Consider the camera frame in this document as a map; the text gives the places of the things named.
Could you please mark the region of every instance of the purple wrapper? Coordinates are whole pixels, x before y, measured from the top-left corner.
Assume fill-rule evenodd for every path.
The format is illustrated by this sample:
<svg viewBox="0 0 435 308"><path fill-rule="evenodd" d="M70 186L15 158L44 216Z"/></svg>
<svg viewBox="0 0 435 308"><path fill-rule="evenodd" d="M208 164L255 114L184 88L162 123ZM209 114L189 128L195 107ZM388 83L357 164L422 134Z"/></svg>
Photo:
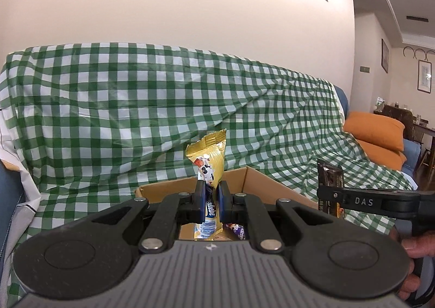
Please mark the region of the purple wrapper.
<svg viewBox="0 0 435 308"><path fill-rule="evenodd" d="M243 226L240 226L238 224L225 224L225 227L227 227L228 229L232 230L233 233L239 238L244 240L245 239L245 234L244 234L244 228Z"/></svg>

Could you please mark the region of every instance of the black circular pad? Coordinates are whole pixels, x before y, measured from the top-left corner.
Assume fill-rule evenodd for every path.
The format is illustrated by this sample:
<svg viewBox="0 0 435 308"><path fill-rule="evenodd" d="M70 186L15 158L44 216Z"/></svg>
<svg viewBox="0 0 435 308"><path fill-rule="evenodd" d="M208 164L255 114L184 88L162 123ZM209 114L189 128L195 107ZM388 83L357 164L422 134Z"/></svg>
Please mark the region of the black circular pad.
<svg viewBox="0 0 435 308"><path fill-rule="evenodd" d="M16 250L14 270L26 291L72 300L102 293L119 283L133 261L130 246L104 225L47 231Z"/></svg>
<svg viewBox="0 0 435 308"><path fill-rule="evenodd" d="M308 286L329 296L364 300L390 294L406 278L409 258L399 243L373 234L344 220L310 226L291 264Z"/></svg>
<svg viewBox="0 0 435 308"><path fill-rule="evenodd" d="M377 250L362 242L347 241L334 244L329 249L330 259L344 269L364 270L379 260Z"/></svg>
<svg viewBox="0 0 435 308"><path fill-rule="evenodd" d="M83 241L62 241L45 251L45 260L58 269L77 269L91 262L95 249Z"/></svg>

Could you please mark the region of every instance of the dark chocolate bar wrapper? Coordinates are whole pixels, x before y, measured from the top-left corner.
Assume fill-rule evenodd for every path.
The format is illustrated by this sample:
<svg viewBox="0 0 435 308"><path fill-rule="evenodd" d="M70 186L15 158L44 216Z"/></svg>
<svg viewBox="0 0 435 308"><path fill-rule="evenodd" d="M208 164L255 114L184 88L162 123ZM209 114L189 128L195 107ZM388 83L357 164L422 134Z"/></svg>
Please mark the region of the dark chocolate bar wrapper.
<svg viewBox="0 0 435 308"><path fill-rule="evenodd" d="M319 185L332 186L335 188L344 187L344 174L341 167L336 167L335 165L318 159L317 171ZM320 211L337 218L344 218L344 209L341 208L338 203L320 200L318 206Z"/></svg>

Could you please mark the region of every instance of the chair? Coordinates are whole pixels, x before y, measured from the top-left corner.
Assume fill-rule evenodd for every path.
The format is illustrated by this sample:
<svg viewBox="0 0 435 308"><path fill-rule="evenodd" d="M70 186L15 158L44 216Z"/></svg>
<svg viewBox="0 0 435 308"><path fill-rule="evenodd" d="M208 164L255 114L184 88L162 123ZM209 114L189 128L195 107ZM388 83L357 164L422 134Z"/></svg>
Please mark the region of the chair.
<svg viewBox="0 0 435 308"><path fill-rule="evenodd" d="M428 125L428 121L427 120L421 120L420 125L421 126L427 126ZM423 140L423 135L424 135L424 133L422 133L421 131L416 130L414 128L414 132L412 133L413 141L419 143L420 145L423 144L423 141L422 141Z"/></svg>
<svg viewBox="0 0 435 308"><path fill-rule="evenodd" d="M414 141L414 121L410 110L385 105L382 112L376 112L375 114L388 116L400 121L405 126L405 129L403 130L403 138Z"/></svg>
<svg viewBox="0 0 435 308"><path fill-rule="evenodd" d="M430 149L425 149L425 151L421 155L420 162L418 164L417 170L419 170L422 165L427 165L429 167L429 163L425 163L425 160L426 160L426 157L430 156L430 154L431 154L431 150Z"/></svg>

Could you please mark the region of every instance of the wooden table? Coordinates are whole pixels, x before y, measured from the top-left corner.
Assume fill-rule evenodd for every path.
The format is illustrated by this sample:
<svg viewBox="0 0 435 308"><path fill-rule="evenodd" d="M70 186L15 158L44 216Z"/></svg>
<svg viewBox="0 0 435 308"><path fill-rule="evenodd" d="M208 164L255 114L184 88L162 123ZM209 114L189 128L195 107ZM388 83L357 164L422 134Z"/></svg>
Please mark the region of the wooden table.
<svg viewBox="0 0 435 308"><path fill-rule="evenodd" d="M432 128L428 128L426 126L421 126L419 124L414 123L414 128L424 134L428 134L432 137L432 146L431 146L431 154L429 157L429 176L432 175L432 171L434 170L434 161L435 161L435 130Z"/></svg>

